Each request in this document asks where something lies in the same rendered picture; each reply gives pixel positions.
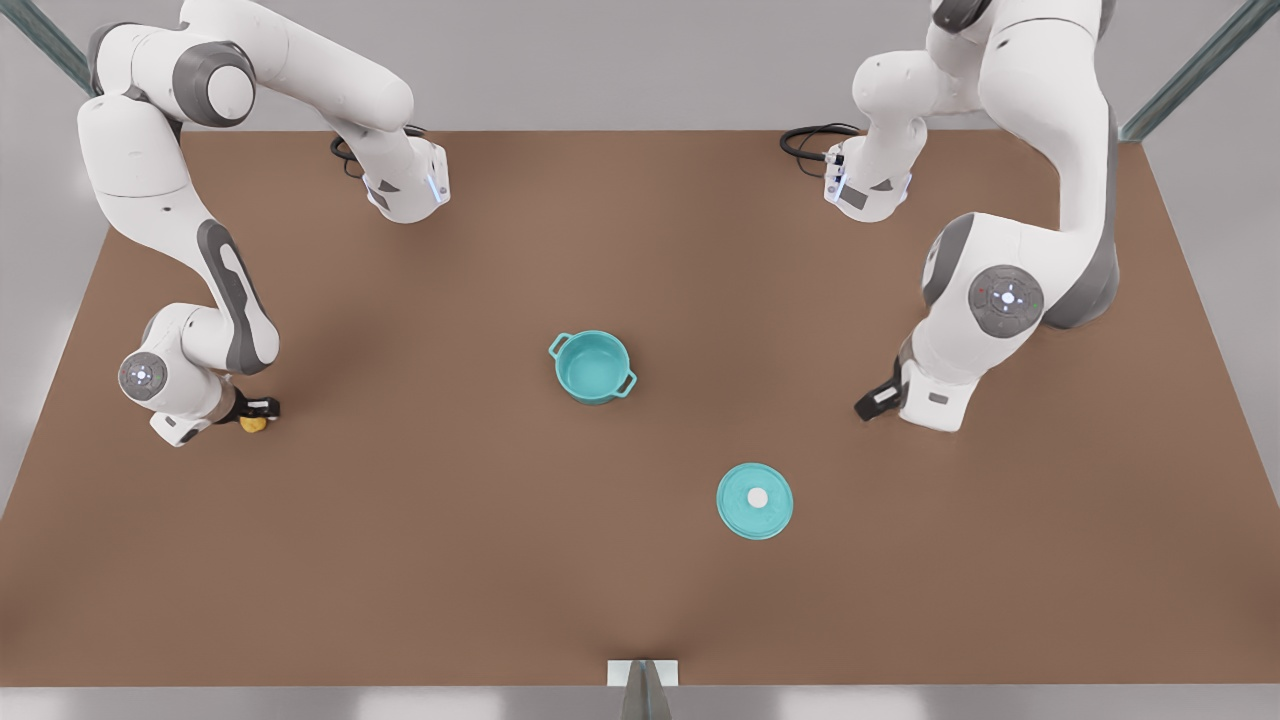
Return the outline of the teal pot lid white knob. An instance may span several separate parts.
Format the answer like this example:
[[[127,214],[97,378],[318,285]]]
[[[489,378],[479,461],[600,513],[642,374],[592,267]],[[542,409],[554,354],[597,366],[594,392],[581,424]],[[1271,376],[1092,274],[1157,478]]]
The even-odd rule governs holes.
[[[719,480],[716,509],[736,536],[767,541],[780,534],[794,515],[794,493],[785,477],[763,462],[742,462]]]

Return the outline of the silver frame post with foot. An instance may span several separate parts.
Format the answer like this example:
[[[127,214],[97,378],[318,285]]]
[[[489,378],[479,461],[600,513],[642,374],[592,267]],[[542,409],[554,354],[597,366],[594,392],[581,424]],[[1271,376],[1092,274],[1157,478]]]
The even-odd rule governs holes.
[[[609,660],[605,684],[623,688],[620,720],[673,720],[666,691],[678,685],[677,660]]]

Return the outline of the teal pot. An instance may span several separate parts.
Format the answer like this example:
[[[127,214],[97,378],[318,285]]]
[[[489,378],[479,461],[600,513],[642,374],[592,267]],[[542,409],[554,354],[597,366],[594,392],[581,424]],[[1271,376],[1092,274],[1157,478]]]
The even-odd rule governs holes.
[[[604,331],[561,333],[548,354],[554,359],[561,387],[580,404],[595,406],[625,398],[637,380],[627,348]]]

